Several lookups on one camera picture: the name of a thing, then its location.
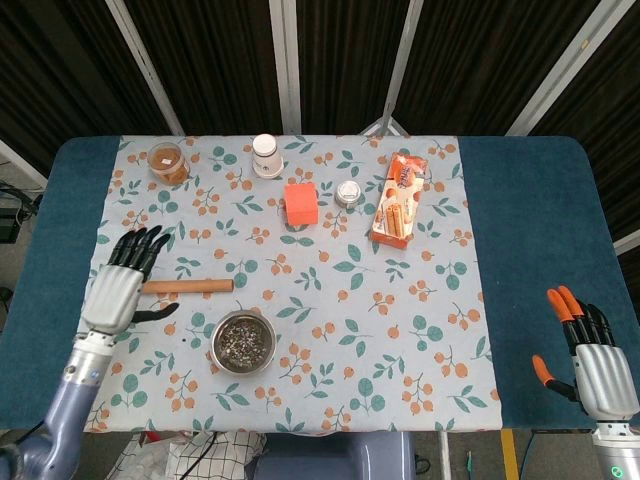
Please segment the orange block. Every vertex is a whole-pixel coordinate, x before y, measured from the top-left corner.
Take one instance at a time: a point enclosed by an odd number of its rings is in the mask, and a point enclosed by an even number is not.
[[[314,225],[318,223],[318,200],[315,184],[309,182],[285,185],[284,203],[289,225]]]

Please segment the robotic hand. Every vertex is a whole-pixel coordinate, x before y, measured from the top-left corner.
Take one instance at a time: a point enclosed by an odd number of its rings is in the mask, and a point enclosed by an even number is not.
[[[44,420],[47,435],[28,435],[0,449],[0,480],[68,480],[80,457],[82,433],[113,356],[115,336],[131,322],[159,320],[177,303],[157,312],[136,312],[142,284],[171,238],[158,225],[126,233],[95,278],[81,316],[90,328],[76,336],[62,380]]]
[[[606,479],[640,479],[640,436],[628,421],[640,411],[627,358],[616,347],[604,314],[575,299],[564,286],[547,291],[562,322],[576,374],[575,387],[556,380],[539,355],[532,358],[538,379],[596,421],[592,440]]]

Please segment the orange fingertip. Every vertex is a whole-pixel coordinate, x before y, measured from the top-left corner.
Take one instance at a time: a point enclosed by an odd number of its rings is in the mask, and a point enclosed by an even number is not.
[[[551,372],[549,372],[546,363],[544,363],[540,355],[534,355],[531,357],[531,361],[533,362],[533,369],[536,371],[538,380],[540,380],[545,387],[551,380],[555,380],[555,377],[551,375]]]
[[[567,305],[572,315],[584,315],[584,312],[580,308],[580,304],[576,300],[576,297],[573,296],[573,293],[571,293],[571,290],[564,285],[560,285],[558,287],[558,292],[560,292],[564,303]]]
[[[561,322],[569,322],[573,320],[573,315],[571,315],[567,304],[564,303],[562,296],[557,291],[553,288],[547,290],[547,298],[553,307],[553,311],[556,312],[558,320]]]

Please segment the metal bowl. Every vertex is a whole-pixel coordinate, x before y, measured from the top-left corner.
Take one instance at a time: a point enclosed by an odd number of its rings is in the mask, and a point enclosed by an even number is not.
[[[227,329],[233,326],[245,328],[258,327],[260,339],[264,347],[264,353],[259,362],[251,366],[238,366],[234,365],[227,358],[230,352],[224,352],[222,350],[222,339]],[[220,370],[231,375],[246,376],[261,372],[271,363],[275,351],[276,334],[271,323],[259,313],[251,310],[237,310],[225,315],[222,320],[218,322],[211,336],[211,357],[213,361]]]

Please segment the floral tablecloth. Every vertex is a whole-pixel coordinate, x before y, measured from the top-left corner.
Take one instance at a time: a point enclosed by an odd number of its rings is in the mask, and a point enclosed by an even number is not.
[[[236,290],[143,296],[139,309],[180,308],[118,337],[86,429],[500,428],[457,139],[283,136],[275,180],[253,173],[251,140],[121,139],[87,291],[127,229],[157,224],[172,238],[153,279],[231,277]],[[164,186],[147,167],[146,152],[163,141],[184,149],[183,185]],[[367,237],[396,151],[429,162],[406,251]],[[350,210],[333,200],[346,179],[363,191]],[[289,227],[283,187],[310,181],[319,224]],[[261,311],[278,334],[272,364],[246,378],[218,371],[209,354],[216,322],[240,308]]]

